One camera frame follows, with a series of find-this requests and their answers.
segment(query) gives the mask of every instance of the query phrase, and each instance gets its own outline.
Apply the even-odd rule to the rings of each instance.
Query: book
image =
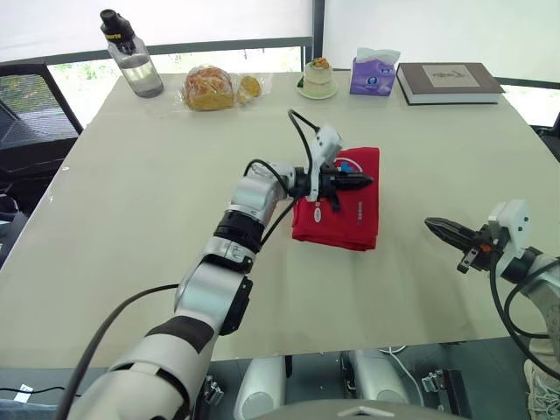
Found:
[[[401,63],[396,77],[409,105],[496,103],[504,92],[482,63]]]

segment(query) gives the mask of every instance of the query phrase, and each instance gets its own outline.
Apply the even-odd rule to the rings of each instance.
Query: red cloth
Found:
[[[364,172],[374,182],[361,190],[337,192],[341,206],[337,213],[325,199],[301,199],[294,206],[291,237],[357,251],[374,249],[379,230],[379,149],[343,150],[335,164],[342,170]]]

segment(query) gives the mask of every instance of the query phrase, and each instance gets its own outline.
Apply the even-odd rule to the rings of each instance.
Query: white plate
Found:
[[[339,85],[335,80],[332,81],[332,85],[334,86],[334,89],[332,90],[332,92],[330,92],[330,93],[328,93],[324,96],[311,96],[309,94],[306,94],[306,93],[304,93],[304,89],[302,87],[298,87],[298,85],[296,85],[296,90],[299,92],[300,95],[304,96],[307,99],[328,99],[330,97],[335,96],[337,91],[339,90]]]

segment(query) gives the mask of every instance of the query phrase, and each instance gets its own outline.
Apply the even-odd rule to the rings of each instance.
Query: tabletop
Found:
[[[398,85],[390,97],[350,95],[349,72],[335,77],[339,92],[329,100],[305,99],[298,73],[277,73],[270,92],[249,106],[214,112],[180,103],[184,75],[163,75],[164,93],[149,100],[119,79],[0,271],[0,365],[72,367],[125,298],[180,282],[251,158],[305,162],[288,108],[331,124],[346,147],[381,149],[377,248],[294,241],[287,217],[256,259],[241,328],[219,338],[214,359],[506,335],[487,274],[457,272],[462,255],[424,219],[478,229],[498,202],[523,198],[533,221],[530,245],[555,255],[556,160],[504,98],[410,107]],[[511,289],[499,286],[502,296]],[[172,291],[133,304],[93,365],[110,365],[172,308]],[[520,326],[543,329],[526,299],[513,314]]]

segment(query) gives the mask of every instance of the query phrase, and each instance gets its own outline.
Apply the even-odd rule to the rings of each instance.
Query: person's leg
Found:
[[[532,339],[529,350],[539,361],[560,373],[560,363],[549,339]],[[545,374],[531,360],[525,360],[523,370],[530,391],[527,407],[531,420],[560,420],[560,381]]]

